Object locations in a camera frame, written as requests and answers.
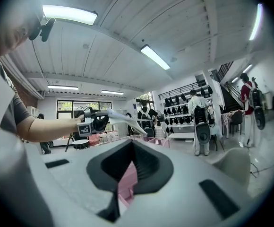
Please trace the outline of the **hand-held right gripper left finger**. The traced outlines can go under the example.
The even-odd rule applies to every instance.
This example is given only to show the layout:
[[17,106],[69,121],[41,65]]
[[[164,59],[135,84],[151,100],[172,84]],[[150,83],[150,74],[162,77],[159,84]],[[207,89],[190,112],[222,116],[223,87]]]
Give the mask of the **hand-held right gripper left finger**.
[[86,167],[90,159],[126,140],[85,150],[41,155],[35,144],[26,145],[27,159],[35,183],[47,204],[53,227],[131,227],[130,210],[115,222],[97,215],[108,208],[112,193],[99,190]]

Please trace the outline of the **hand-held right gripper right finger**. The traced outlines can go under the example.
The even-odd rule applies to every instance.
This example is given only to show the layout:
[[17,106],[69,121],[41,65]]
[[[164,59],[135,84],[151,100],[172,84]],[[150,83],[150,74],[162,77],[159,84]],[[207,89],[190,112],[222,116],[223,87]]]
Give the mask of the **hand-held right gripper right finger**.
[[[173,163],[173,175],[158,192],[135,195],[119,219],[121,227],[206,227],[229,226],[248,207],[251,197],[239,183],[201,157],[145,143],[166,155]],[[237,214],[223,219],[200,182],[211,180],[239,208]]]

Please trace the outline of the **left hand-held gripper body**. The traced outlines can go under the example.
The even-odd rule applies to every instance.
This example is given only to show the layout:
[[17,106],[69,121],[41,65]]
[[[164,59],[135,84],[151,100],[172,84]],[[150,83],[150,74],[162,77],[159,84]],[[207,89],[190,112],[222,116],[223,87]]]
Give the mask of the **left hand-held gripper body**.
[[109,122],[108,111],[106,110],[77,110],[77,118],[81,115],[84,116],[84,120],[77,124],[80,136],[91,136],[92,134],[101,133]]

